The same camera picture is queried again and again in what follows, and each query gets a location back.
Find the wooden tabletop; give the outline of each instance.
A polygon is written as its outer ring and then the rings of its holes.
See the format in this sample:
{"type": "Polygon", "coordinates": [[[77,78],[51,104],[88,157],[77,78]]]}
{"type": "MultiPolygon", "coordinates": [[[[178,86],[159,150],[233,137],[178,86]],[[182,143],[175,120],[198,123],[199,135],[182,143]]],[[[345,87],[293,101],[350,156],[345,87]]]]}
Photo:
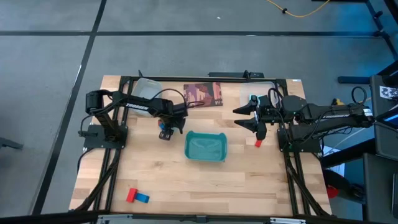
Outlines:
{"type": "MultiPolygon", "coordinates": [[[[101,89],[116,91],[120,76],[104,76],[101,89]]],[[[182,82],[162,82],[163,88],[183,92],[182,82]]],[[[300,80],[287,80],[290,95],[304,97],[300,80]]],[[[262,146],[254,146],[255,135],[233,123],[250,116],[234,114],[240,107],[241,83],[221,83],[223,106],[192,108],[188,111],[183,134],[174,132],[170,141],[158,138],[157,118],[145,118],[129,110],[129,137],[121,152],[114,189],[112,212],[206,215],[292,215],[284,158],[279,151],[278,125],[267,124],[262,146]],[[224,162],[191,161],[185,157],[185,135],[225,133],[228,155],[224,162]],[[149,203],[126,202],[130,188],[150,196],[149,203]]],[[[181,103],[173,91],[163,98],[181,103]]],[[[76,208],[96,185],[104,149],[95,149],[81,162],[70,208],[76,208]]],[[[331,213],[319,161],[301,153],[305,183],[324,210],[331,213]]],[[[104,207],[108,186],[104,188],[104,207]]],[[[300,191],[296,186],[298,208],[303,213],[300,191]]]]}

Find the clear plastic container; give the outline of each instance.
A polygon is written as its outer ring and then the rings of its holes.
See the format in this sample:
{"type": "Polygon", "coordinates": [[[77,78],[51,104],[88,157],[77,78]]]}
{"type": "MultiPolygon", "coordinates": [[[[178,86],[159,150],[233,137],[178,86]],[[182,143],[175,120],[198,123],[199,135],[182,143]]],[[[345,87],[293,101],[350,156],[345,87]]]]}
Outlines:
{"type": "MultiPolygon", "coordinates": [[[[275,88],[274,83],[272,82],[255,82],[255,83],[242,83],[241,84],[241,93],[239,95],[239,102],[241,106],[249,103],[251,95],[256,95],[257,97],[264,96],[268,94],[268,90],[270,88],[275,88]]],[[[273,105],[278,103],[278,98],[276,94],[272,92],[271,94],[271,102],[273,105]]]]}
{"type": "MultiPolygon", "coordinates": [[[[131,92],[132,96],[139,96],[145,99],[151,99],[154,95],[162,90],[162,84],[157,81],[149,80],[147,78],[140,78],[137,81],[134,89],[131,92]]],[[[132,109],[135,113],[151,116],[148,112],[142,110],[132,109]]]]}

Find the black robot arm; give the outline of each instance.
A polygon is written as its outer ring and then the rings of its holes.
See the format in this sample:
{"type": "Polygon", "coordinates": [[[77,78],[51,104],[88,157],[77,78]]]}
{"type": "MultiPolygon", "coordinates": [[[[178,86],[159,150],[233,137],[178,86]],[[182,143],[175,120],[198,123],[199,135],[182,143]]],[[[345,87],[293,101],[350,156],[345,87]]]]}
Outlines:
{"type": "Polygon", "coordinates": [[[112,120],[108,114],[116,107],[128,107],[135,110],[147,111],[155,118],[159,118],[164,124],[159,137],[164,140],[170,140],[173,135],[172,128],[178,128],[180,133],[185,124],[185,117],[188,116],[187,106],[184,103],[173,104],[172,101],[152,98],[150,100],[131,96],[120,91],[96,90],[86,94],[86,113],[95,116],[104,129],[105,141],[117,142],[122,137],[118,122],[112,120]],[[108,96],[112,103],[104,106],[103,97],[108,96]]]}
{"type": "Polygon", "coordinates": [[[253,111],[254,118],[236,120],[235,123],[256,133],[257,140],[266,136],[265,123],[287,123],[289,141],[299,143],[326,131],[343,127],[368,128],[374,122],[369,107],[360,103],[317,106],[298,96],[285,96],[280,105],[280,109],[274,108],[267,95],[259,99],[252,96],[246,106],[233,112],[249,115],[253,111]]]}

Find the blue block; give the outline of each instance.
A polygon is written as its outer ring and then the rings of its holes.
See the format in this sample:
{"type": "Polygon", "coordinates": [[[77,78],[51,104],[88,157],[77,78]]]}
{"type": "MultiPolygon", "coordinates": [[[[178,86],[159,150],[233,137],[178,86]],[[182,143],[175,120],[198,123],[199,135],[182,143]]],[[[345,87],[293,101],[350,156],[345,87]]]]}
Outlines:
{"type": "Polygon", "coordinates": [[[149,201],[149,196],[137,193],[136,194],[136,200],[140,201],[140,202],[144,202],[144,203],[148,203],[149,201]]]}

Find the gray floor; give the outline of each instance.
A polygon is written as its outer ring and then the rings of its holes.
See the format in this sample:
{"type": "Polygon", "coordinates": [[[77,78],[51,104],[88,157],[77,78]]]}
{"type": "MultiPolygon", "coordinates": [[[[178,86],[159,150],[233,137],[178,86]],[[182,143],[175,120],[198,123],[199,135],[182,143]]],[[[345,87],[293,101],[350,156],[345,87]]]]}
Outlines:
{"type": "MultiPolygon", "coordinates": [[[[296,14],[321,4],[276,2],[296,14]]],[[[386,29],[395,32],[398,26],[382,1],[372,3],[384,11],[386,29]]],[[[0,30],[91,30],[99,4],[99,0],[0,1],[0,30]]],[[[374,31],[376,26],[364,4],[333,2],[311,17],[294,19],[263,0],[109,0],[99,29],[374,31]]],[[[0,37],[0,52],[6,52],[0,56],[0,136],[25,144],[23,151],[0,150],[0,217],[29,212],[87,40],[0,37]]],[[[308,101],[325,105],[332,98],[351,102],[353,85],[339,85],[338,76],[370,76],[392,61],[386,43],[378,38],[97,37],[44,213],[68,209],[83,144],[77,131],[85,115],[84,95],[99,88],[103,75],[137,75],[141,69],[148,76],[205,76],[247,69],[271,78],[300,78],[308,101]]],[[[372,136],[373,130],[367,129],[340,148],[372,136]]],[[[334,146],[342,138],[330,137],[326,144],[334,146]]],[[[360,210],[339,212],[346,202],[331,203],[339,216],[361,217],[360,210]]]]}

